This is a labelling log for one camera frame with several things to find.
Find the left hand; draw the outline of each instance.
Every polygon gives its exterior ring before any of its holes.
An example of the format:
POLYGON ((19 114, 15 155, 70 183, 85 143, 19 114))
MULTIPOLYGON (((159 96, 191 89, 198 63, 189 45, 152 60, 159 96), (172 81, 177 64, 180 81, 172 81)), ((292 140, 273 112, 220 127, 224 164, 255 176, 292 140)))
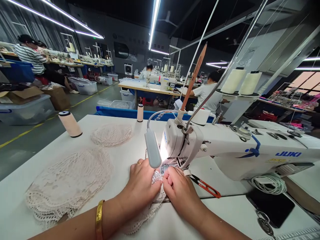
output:
POLYGON ((162 181, 151 184, 154 170, 150 167, 148 158, 139 159, 138 163, 130 166, 129 181, 116 196, 128 220, 151 204, 160 191, 162 181))

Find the striped shirt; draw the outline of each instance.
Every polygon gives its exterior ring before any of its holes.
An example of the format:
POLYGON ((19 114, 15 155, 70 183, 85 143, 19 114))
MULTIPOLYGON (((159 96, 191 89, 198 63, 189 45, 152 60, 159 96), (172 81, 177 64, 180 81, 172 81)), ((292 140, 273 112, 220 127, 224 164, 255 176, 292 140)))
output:
POLYGON ((14 52, 18 55, 22 62, 32 64, 32 71, 34 74, 41 75, 46 70, 43 64, 47 62, 47 59, 34 51, 32 48, 16 44, 14 52))

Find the black phone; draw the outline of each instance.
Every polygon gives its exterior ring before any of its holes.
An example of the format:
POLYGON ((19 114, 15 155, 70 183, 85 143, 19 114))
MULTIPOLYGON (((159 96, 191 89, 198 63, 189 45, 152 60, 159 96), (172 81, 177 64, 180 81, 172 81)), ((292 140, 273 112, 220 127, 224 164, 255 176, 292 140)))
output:
POLYGON ((264 212, 270 219, 270 225, 280 228, 295 204, 283 193, 272 195, 254 189, 246 195, 249 202, 259 211, 264 212))

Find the ceiling light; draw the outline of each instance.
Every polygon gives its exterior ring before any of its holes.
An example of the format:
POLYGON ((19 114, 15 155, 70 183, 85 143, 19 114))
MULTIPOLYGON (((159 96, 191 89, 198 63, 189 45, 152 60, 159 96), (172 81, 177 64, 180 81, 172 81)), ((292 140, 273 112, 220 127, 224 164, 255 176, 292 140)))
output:
POLYGON ((221 67, 221 66, 216 66, 216 65, 212 65, 209 63, 206 63, 206 65, 211 66, 211 67, 216 67, 216 68, 222 68, 222 69, 226 69, 227 67, 221 67))
POLYGON ((306 58, 306 59, 303 60, 303 61, 306 62, 306 61, 319 61, 319 60, 320 60, 320 58, 315 57, 315 58, 306 58))
POLYGON ((156 27, 156 21, 157 21, 157 16, 158 16, 158 12, 159 12, 159 7, 160 7, 160 0, 155 0, 155 8, 154 8, 154 12, 153 12, 153 16, 152 16, 152 24, 151 24, 149 50, 151 50, 152 38, 153 38, 154 29, 156 27))
POLYGON ((63 11, 62 9, 58 8, 56 5, 54 5, 53 3, 47 1, 47 0, 41 0, 42 2, 46 3, 47 5, 49 5, 50 7, 54 8, 55 10, 57 10, 58 12, 62 13, 63 15, 65 15, 66 17, 70 18, 72 21, 76 22, 77 24, 81 25, 82 27, 84 27, 85 29, 89 30, 90 32, 94 33, 95 35, 99 36, 98 38, 103 39, 104 37, 101 36, 100 34, 96 33, 95 31, 93 31, 91 28, 87 27, 85 24, 83 24, 82 22, 80 22, 79 20, 75 19, 74 17, 72 17, 70 14, 66 13, 65 11, 63 11))
POLYGON ((164 55, 169 55, 169 53, 165 53, 165 52, 160 52, 158 50, 154 50, 154 49, 150 49, 152 52, 157 52, 157 53, 161 53, 161 54, 164 54, 164 55))
POLYGON ((85 32, 81 32, 81 31, 77 31, 75 30, 76 33, 79 33, 79 34, 83 34, 83 35, 87 35, 87 36, 91 36, 91 37, 95 37, 95 38, 101 38, 103 39, 103 37, 100 37, 100 36, 97 36, 97 35, 93 35, 93 34, 89 34, 89 33, 85 33, 85 32))
POLYGON ((295 70, 300 70, 300 71, 309 71, 309 70, 311 70, 311 71, 320 71, 320 68, 311 68, 311 67, 305 67, 305 68, 296 68, 295 70))
POLYGON ((224 64, 229 64, 229 63, 227 63, 227 62, 218 62, 218 63, 207 63, 207 64, 224 65, 224 64))
POLYGON ((59 26, 61 26, 61 27, 64 27, 64 28, 66 28, 66 29, 68 29, 68 30, 70 30, 70 31, 74 32, 74 30, 73 30, 72 28, 70 28, 70 27, 68 27, 68 26, 66 26, 66 25, 63 25, 62 23, 59 23, 59 22, 57 22, 57 21, 53 20, 52 18, 49 18, 49 17, 47 17, 47 16, 45 16, 45 15, 43 15, 43 14, 41 14, 41 13, 39 13, 39 12, 37 12, 37 11, 35 11, 35 10, 31 9, 31 8, 28 8, 28 7, 26 7, 26 6, 24 6, 24 5, 20 4, 20 3, 18 3, 18 2, 16 2, 16 1, 13 1, 13 0, 7 0, 7 1, 8 1, 8 2, 11 2, 11 3, 13 3, 13 4, 15 4, 15 5, 17 5, 17 6, 21 7, 21 8, 23 8, 23 9, 26 9, 26 10, 28 10, 28 11, 30 11, 30 12, 32 12, 32 13, 34 13, 34 14, 36 14, 36 15, 40 16, 40 17, 43 17, 43 18, 45 18, 45 19, 47 19, 47 20, 49 20, 49 21, 51 21, 51 22, 53 22, 53 23, 55 23, 55 24, 58 24, 58 25, 59 25, 59 26))

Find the lace piece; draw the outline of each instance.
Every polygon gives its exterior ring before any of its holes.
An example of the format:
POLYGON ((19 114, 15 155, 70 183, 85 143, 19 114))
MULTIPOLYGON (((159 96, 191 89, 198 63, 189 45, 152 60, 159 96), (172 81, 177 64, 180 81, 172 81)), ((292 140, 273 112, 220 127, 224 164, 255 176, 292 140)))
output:
POLYGON ((113 166, 106 149, 74 152, 43 170, 26 192, 26 204, 44 229, 71 218, 109 181, 113 166))
POLYGON ((93 131, 91 140, 102 147, 113 147, 127 142, 132 136, 131 125, 108 124, 93 131))
MULTIPOLYGON (((162 176, 158 171, 154 171, 152 176, 152 184, 156 181, 162 180, 162 176)), ((156 212, 156 210, 161 206, 164 198, 166 197, 166 193, 163 190, 163 184, 161 185, 161 189, 156 197, 153 199, 150 206, 145 208, 138 216, 136 216, 133 220, 131 220, 126 226, 122 228, 122 232, 126 235, 135 234, 142 224, 152 218, 156 212)))

